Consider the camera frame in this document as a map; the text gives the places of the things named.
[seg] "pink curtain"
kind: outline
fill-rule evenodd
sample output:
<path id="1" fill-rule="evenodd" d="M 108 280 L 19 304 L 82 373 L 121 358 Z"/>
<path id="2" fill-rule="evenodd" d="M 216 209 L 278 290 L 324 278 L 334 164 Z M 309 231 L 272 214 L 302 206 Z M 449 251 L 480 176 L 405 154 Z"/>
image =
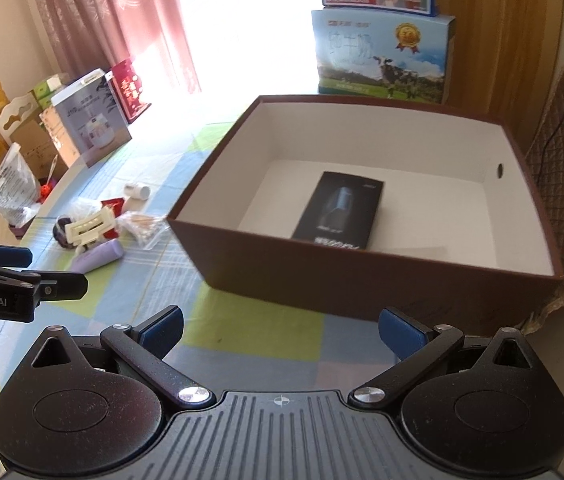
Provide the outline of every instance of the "pink curtain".
<path id="1" fill-rule="evenodd" d="M 62 70 L 79 77 L 150 50 L 164 75 L 200 89 L 178 0 L 36 0 Z"/>

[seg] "purple bottle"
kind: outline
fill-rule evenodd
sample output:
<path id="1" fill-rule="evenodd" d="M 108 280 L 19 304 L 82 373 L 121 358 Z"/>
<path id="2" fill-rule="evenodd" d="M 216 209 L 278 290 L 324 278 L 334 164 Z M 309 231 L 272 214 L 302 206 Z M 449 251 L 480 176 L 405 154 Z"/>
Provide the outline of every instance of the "purple bottle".
<path id="1" fill-rule="evenodd" d="M 120 240 L 114 238 L 76 256 L 71 262 L 69 270 L 86 274 L 115 260 L 119 260 L 123 255 L 124 248 Z"/>

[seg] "black product box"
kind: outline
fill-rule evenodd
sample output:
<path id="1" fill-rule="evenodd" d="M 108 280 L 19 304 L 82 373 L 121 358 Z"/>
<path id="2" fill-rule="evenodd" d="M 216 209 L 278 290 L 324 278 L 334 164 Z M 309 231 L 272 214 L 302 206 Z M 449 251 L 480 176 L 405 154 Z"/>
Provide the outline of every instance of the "black product box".
<path id="1" fill-rule="evenodd" d="M 293 233 L 296 240 L 366 249 L 383 182 L 325 171 Z"/>

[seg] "clear plastic bag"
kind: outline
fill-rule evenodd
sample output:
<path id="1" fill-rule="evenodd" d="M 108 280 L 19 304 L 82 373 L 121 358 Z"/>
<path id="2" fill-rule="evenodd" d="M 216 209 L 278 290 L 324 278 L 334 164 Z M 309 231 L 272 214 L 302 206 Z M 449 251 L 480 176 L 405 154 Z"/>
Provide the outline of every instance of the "clear plastic bag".
<path id="1" fill-rule="evenodd" d="M 118 225 L 129 231 L 140 245 L 141 249 L 153 249 L 169 231 L 169 225 L 164 216 L 150 216 L 137 211 L 128 211 L 118 217 Z"/>
<path id="2" fill-rule="evenodd" d="M 71 222 L 79 222 L 97 213 L 100 209 L 102 209 L 102 202 L 99 200 L 78 197 L 72 200 L 64 214 L 71 219 Z"/>
<path id="3" fill-rule="evenodd" d="M 0 215 L 10 225 L 22 227 L 38 214 L 39 198 L 40 183 L 14 142 L 0 164 Z"/>

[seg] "circular gripper cap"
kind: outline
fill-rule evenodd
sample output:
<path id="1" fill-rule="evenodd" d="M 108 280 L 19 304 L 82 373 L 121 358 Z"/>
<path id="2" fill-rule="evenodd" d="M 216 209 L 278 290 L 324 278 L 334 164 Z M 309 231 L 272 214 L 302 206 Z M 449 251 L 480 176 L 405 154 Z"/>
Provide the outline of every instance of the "circular gripper cap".
<path id="1" fill-rule="evenodd" d="M 83 477 L 146 449 L 162 423 L 157 396 L 139 381 L 92 368 L 66 331 L 45 333 L 0 395 L 0 457 L 8 468 Z"/>
<path id="2" fill-rule="evenodd" d="M 424 456 L 467 476 L 530 478 L 564 455 L 564 397 L 517 331 L 469 370 L 416 386 L 400 415 Z"/>

